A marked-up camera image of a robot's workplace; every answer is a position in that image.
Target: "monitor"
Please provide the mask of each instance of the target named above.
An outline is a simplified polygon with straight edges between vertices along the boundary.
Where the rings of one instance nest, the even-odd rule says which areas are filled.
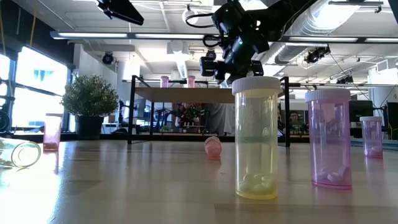
[[[134,100],[134,118],[143,118],[144,117],[144,112],[145,112],[145,107],[146,107],[146,99],[138,99]],[[124,114],[123,114],[124,119],[129,117],[129,108],[125,107],[124,108]]]
[[[360,122],[362,116],[373,116],[373,103],[369,100],[351,100],[349,102],[349,121]]]
[[[398,103],[387,103],[388,123],[390,131],[392,130],[392,139],[398,140]]]

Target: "pipe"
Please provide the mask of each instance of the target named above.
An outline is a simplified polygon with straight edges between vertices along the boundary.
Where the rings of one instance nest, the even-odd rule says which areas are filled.
[[[329,0],[319,0],[301,14],[285,35],[328,35],[345,23],[359,6],[330,6]],[[264,63],[290,64],[307,47],[274,43],[262,58]]]
[[[349,1],[330,1],[329,5],[334,6],[381,6],[382,1],[368,1],[368,2],[349,2]]]

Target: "white bottle cap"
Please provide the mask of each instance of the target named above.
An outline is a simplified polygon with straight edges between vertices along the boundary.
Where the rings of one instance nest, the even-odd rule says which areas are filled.
[[[381,121],[381,117],[360,117],[360,121]]]
[[[314,100],[341,100],[350,101],[351,93],[344,88],[330,88],[324,90],[314,90],[305,94],[305,102]]]
[[[274,77],[246,77],[232,82],[232,94],[244,90],[275,90],[280,93],[280,81]]]

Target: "black cable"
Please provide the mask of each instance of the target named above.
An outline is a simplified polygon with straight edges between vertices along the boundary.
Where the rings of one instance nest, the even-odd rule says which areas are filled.
[[[330,54],[330,56],[332,57],[332,59],[336,62],[336,65],[340,68],[340,70],[343,72],[343,74],[346,75],[346,76],[348,76],[348,75],[346,74],[346,72],[344,71],[344,69],[338,64],[338,62],[336,61],[336,59],[334,58],[334,56],[333,56],[331,53],[329,53],[329,54]],[[354,84],[354,86],[361,92],[361,94],[362,94],[363,96],[365,96],[369,101],[371,101],[371,100],[369,99],[369,97],[367,97],[367,96],[362,92],[362,90],[359,89],[359,87],[358,87],[357,85],[355,85],[354,82],[353,82],[353,84]]]
[[[188,22],[189,19],[192,18],[196,18],[196,17],[207,17],[207,16],[212,16],[213,13],[207,13],[207,14],[198,14],[198,15],[191,15],[185,18],[185,23],[187,23],[188,26],[190,27],[194,27],[194,28],[210,28],[210,27],[214,27],[215,25],[203,25],[203,26],[197,26],[197,25],[193,25],[191,23]]]
[[[213,40],[214,39],[218,39],[219,41],[217,41],[217,43],[215,43],[215,44],[207,44],[206,40],[209,39],[209,38],[212,38]],[[206,46],[206,47],[216,47],[216,46],[220,45],[220,43],[221,43],[221,36],[217,37],[215,35],[206,34],[203,37],[203,45]]]
[[[394,87],[392,87],[390,93],[385,97],[385,99],[383,100],[383,102],[381,102],[380,107],[383,105],[383,103],[386,101],[386,99],[391,95],[392,91],[394,91],[394,89],[397,87],[397,84],[398,84],[398,83],[396,83],[396,84],[394,85]]]

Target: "bright window light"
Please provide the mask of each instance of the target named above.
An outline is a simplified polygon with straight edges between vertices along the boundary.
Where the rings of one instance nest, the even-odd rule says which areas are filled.
[[[61,32],[58,33],[60,37],[74,37],[74,38],[79,38],[79,37],[84,37],[84,38],[90,38],[90,37],[96,37],[96,38],[126,38],[127,34],[122,34],[122,33],[74,33],[74,32]]]
[[[7,80],[10,71],[10,59],[4,55],[0,55],[0,78]]]
[[[137,39],[203,39],[201,34],[136,34]]]
[[[15,89],[12,126],[38,128],[44,125],[46,113],[63,113],[62,98],[23,88]]]
[[[7,94],[7,85],[5,83],[0,84],[0,96],[5,96]],[[0,105],[3,105],[6,99],[0,98]]]
[[[289,37],[290,41],[318,41],[318,42],[356,42],[355,37]]]
[[[63,95],[68,68],[27,47],[18,54],[16,82]]]
[[[398,38],[367,38],[365,42],[398,42]]]

